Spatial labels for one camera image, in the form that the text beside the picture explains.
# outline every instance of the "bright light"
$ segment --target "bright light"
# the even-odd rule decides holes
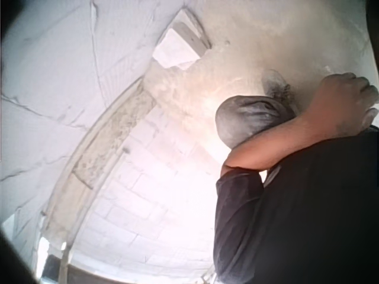
[[[259,172],[259,174],[261,176],[262,182],[265,182],[265,180],[267,178],[267,171],[264,170],[263,172]]]
[[[38,252],[37,252],[37,269],[36,269],[36,277],[40,279],[42,276],[43,268],[45,267],[46,259],[48,256],[50,243],[44,237],[40,239],[38,244]]]

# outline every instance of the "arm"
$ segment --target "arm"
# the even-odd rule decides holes
[[[257,244],[265,227],[255,217],[264,192],[259,173],[235,169],[217,182],[213,260],[225,284],[248,283],[254,274]]]
[[[266,170],[320,141],[359,134],[377,115],[378,111],[371,107],[378,97],[378,91],[366,78],[356,78],[352,73],[326,77],[306,112],[233,149],[221,176],[237,167]]]
[[[323,140],[303,117],[264,131],[230,152],[221,175],[235,167],[266,170],[290,154]]]

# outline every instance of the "crack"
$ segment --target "crack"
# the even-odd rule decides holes
[[[33,166],[31,166],[29,169],[18,170],[18,171],[14,172],[14,173],[9,174],[6,177],[3,177],[0,180],[0,182],[3,182],[3,181],[5,181],[7,179],[10,179],[10,178],[14,178],[15,176],[19,176],[22,173],[27,173],[27,172],[30,172],[32,170],[38,169],[40,166],[41,166],[41,162],[38,162],[38,163],[34,164]]]
[[[73,175],[76,176],[76,178],[81,182],[83,183],[87,188],[89,188],[90,190],[93,190],[93,187],[90,186],[88,183],[85,182],[85,180],[83,180],[75,171],[72,171]]]
[[[84,113],[84,111],[85,111],[85,109],[82,109],[82,111],[69,124],[75,123],[81,117],[81,115]]]
[[[16,171],[16,172],[14,172],[14,173],[9,174],[9,175],[6,176],[6,177],[3,177],[3,178],[0,180],[0,182],[3,182],[3,181],[5,181],[5,180],[7,180],[7,179],[10,179],[10,178],[14,178],[15,176],[19,176],[19,175],[21,175],[21,174],[23,174],[23,173],[27,173],[27,172],[30,172],[30,171],[32,171],[32,170],[36,170],[36,169],[38,169],[39,167],[41,167],[43,164],[51,165],[51,164],[54,164],[54,163],[56,163],[56,162],[59,162],[59,161],[62,160],[62,159],[66,159],[66,158],[70,158],[70,156],[64,155],[64,156],[61,156],[61,157],[59,157],[58,159],[56,159],[56,160],[52,160],[52,161],[47,161],[47,160],[44,158],[44,159],[42,159],[42,161],[39,161],[39,162],[35,163],[34,165],[32,165],[29,169],[21,169],[21,170],[18,170],[18,171]]]
[[[47,120],[50,120],[50,121],[53,121],[53,122],[57,122],[59,124],[62,124],[64,126],[67,126],[67,127],[72,127],[72,128],[78,128],[78,129],[81,129],[81,130],[84,130],[84,131],[88,131],[89,130],[89,127],[87,127],[86,125],[84,124],[74,124],[78,119],[79,117],[85,112],[85,109],[83,109],[75,118],[72,122],[66,124],[66,123],[62,123],[62,121],[66,118],[66,114],[62,114],[58,119],[55,119],[51,116],[48,116],[48,115],[43,115],[43,114],[40,114],[39,112],[36,112],[36,111],[33,111],[31,108],[27,107],[26,105],[23,105],[21,104],[17,98],[9,98],[7,96],[5,96],[3,93],[1,94],[1,98],[13,105],[15,105],[16,107],[19,107],[19,108],[22,108],[23,110],[26,110],[38,117],[42,117],[42,118],[45,118]]]
[[[22,108],[28,112],[31,112],[32,114],[35,114],[39,117],[43,117],[43,118],[47,118],[48,120],[54,120],[54,118],[48,116],[48,115],[43,115],[43,114],[40,114],[36,111],[33,111],[31,108],[27,107],[26,105],[22,105],[17,98],[9,98],[7,96],[5,96],[3,93],[1,93],[1,98],[7,102],[10,102],[11,104],[14,104],[15,106],[19,107],[19,108]]]
[[[102,97],[102,101],[104,103],[105,108],[107,108],[106,100],[104,97],[104,91],[102,90],[101,83],[100,83],[100,75],[99,75],[99,67],[97,63],[97,55],[96,55],[96,48],[95,48],[95,30],[97,25],[97,19],[98,19],[98,7],[95,4],[94,0],[90,1],[90,9],[91,9],[91,41],[92,41],[92,53],[94,55],[94,62],[95,62],[95,71],[96,71],[96,77],[97,77],[97,83],[100,90],[100,94]]]
[[[17,238],[25,229],[25,227],[30,223],[32,218],[30,218],[28,221],[25,222],[25,224],[18,230],[16,236],[14,238]]]

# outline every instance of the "forearm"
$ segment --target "forearm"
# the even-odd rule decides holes
[[[267,170],[283,158],[324,140],[303,117],[266,130],[233,149],[223,165],[221,175],[240,167]]]

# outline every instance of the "fingers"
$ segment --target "fingers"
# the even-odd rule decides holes
[[[374,104],[379,102],[379,92],[375,86],[366,87],[361,92],[361,101],[366,109],[371,108]]]
[[[367,78],[364,77],[355,78],[353,80],[353,83],[361,91],[370,85],[370,82],[367,80]]]
[[[352,72],[344,73],[341,75],[344,79],[355,79],[356,75]]]
[[[366,112],[365,117],[363,119],[363,123],[362,123],[362,131],[370,127],[370,125],[372,124],[372,122],[374,121],[375,117],[378,114],[379,114],[379,110],[377,110],[376,108],[370,108]]]

